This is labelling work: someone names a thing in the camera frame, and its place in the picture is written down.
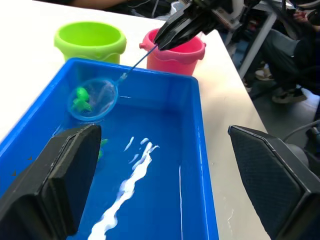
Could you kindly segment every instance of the person's leg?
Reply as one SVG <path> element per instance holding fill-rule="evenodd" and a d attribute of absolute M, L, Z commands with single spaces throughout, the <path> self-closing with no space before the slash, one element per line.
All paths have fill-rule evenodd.
<path fill-rule="evenodd" d="M 266 39 L 261 47 L 263 59 L 268 63 L 269 70 L 277 83 L 285 81 L 290 76 L 299 72 L 293 55 L 298 41 L 292 40 L 277 31 L 270 32 L 270 38 Z M 282 87 L 284 90 L 280 95 L 273 96 L 276 103 L 296 103 L 306 100 L 301 89 L 296 89 L 296 83 L 291 82 Z"/>
<path fill-rule="evenodd" d="M 294 62 L 292 60 L 292 56 L 294 54 L 297 43 L 297 41 L 292 40 L 286 35 L 274 29 L 271 29 L 244 76 L 243 83 L 247 91 L 249 92 L 251 90 L 256 77 L 256 70 L 260 66 L 262 60 L 278 66 L 280 70 L 289 67 L 289 73 L 291 71 L 294 71 L 296 67 L 293 66 Z M 275 74 L 280 79 L 283 78 L 283 76 L 281 75 L 282 71 L 279 71 L 279 73 L 276 72 Z"/>

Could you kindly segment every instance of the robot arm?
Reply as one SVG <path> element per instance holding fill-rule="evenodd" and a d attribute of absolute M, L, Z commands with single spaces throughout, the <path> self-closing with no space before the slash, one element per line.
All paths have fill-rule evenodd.
<path fill-rule="evenodd" d="M 158 45 L 161 51 L 177 47 L 200 32 L 208 34 L 219 24 L 223 24 L 231 31 L 235 31 L 241 25 L 238 17 L 244 8 L 244 0 L 184 1 L 188 1 L 185 7 L 173 14 L 155 36 L 154 43 Z M 292 19 L 288 18 L 284 11 L 276 7 L 273 0 L 264 1 L 292 31 L 297 35 L 302 34 L 302 29 Z M 304 10 L 313 10 L 320 6 L 320 0 L 291 0 L 290 2 Z"/>

